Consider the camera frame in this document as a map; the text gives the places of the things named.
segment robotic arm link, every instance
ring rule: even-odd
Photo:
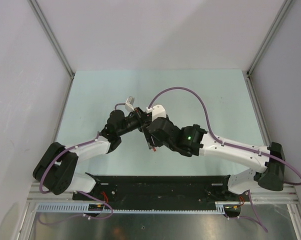
[[[283,190],[284,165],[258,154],[263,152],[283,158],[280,144],[272,142],[269,147],[251,146],[218,136],[221,141],[219,143],[199,125],[178,128],[170,121],[161,105],[142,111],[139,107],[132,107],[133,101],[132,97],[126,101],[128,116],[121,110],[110,113],[107,124],[96,139],[73,147],[52,143],[35,168],[33,177],[55,195],[65,191],[90,193],[96,187],[97,181],[88,173],[75,173],[76,165],[92,157],[111,153],[122,142],[122,135],[138,129],[144,134],[149,149],[166,146],[186,157],[216,156],[247,166],[249,169],[244,172],[223,177],[224,191],[240,195],[259,186],[272,191]],[[236,144],[243,149],[224,143]],[[254,149],[257,153],[249,152],[245,148]]]

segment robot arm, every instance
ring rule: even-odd
[[[272,143],[267,146],[252,146],[218,137],[221,143],[214,140],[209,132],[199,125],[186,126],[179,129],[166,115],[161,105],[156,105],[142,111],[139,107],[133,108],[134,99],[126,101],[125,108],[129,115],[125,117],[121,110],[110,113],[107,124],[95,141],[83,146],[75,146],[67,151],[49,170],[44,186],[58,195],[64,191],[83,191],[89,193],[96,185],[96,181],[89,174],[75,173],[77,164],[92,157],[108,154],[114,151],[121,143],[121,136],[138,129],[145,136],[149,149],[166,146],[173,152],[183,156],[216,156],[249,169],[239,174],[225,177],[224,188],[234,194],[242,194],[249,189],[263,187],[272,191],[281,191],[284,185],[284,165],[272,161],[268,157],[252,153],[243,149],[233,148],[224,143],[233,143],[244,148],[254,148],[259,152],[281,155],[281,146]],[[67,147],[58,142],[52,143],[33,172],[38,181],[52,160]]]

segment black bracket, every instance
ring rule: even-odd
[[[65,146],[58,142],[52,143],[44,156],[37,164],[32,176],[41,181],[41,178],[54,158],[65,150]],[[73,152],[66,152],[59,159],[60,165],[54,164],[49,170],[43,185],[48,188],[53,194],[59,195],[63,193],[71,184],[75,172],[78,156]]]
[[[268,149],[270,150],[271,155],[285,161],[281,144],[272,142]],[[265,165],[267,167],[266,171],[263,173],[256,173],[254,180],[264,189],[277,192],[282,191],[284,189],[284,164],[270,158],[269,162],[266,162]]]
[[[239,195],[227,191],[229,176],[88,175],[96,181],[89,195],[103,200],[105,192],[118,210],[215,210],[215,202],[240,201]],[[76,193],[72,199],[92,201]]]
[[[236,218],[241,214],[240,205],[224,205],[224,211],[227,217]]]
[[[114,151],[121,143],[121,136],[135,129],[143,131],[143,126],[148,126],[152,121],[152,114],[143,112],[136,107],[133,112],[125,116],[121,110],[114,110],[109,114],[107,124],[100,135],[110,142],[108,154]]]

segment table surface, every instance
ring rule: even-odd
[[[104,128],[115,104],[135,97],[135,107],[145,110],[160,91],[170,87],[194,90],[206,104],[215,134],[235,141],[263,145],[245,84],[238,69],[210,70],[104,70],[75,74],[57,141],[63,145],[93,139]],[[169,119],[179,128],[198,124],[207,128],[203,108],[191,93],[174,90],[160,96]],[[148,149],[138,130],[122,136],[112,153],[91,158],[76,168],[79,173],[128,176],[201,176],[237,174],[245,166],[217,157],[191,158],[164,146]]]

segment white wall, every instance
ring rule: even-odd
[[[38,0],[76,70],[247,70],[284,0]]]
[[[301,171],[301,0],[254,71],[253,84],[272,140],[282,143],[286,160]],[[296,190],[301,202],[301,186]]]
[[[70,78],[26,0],[0,0],[0,239],[23,210]]]

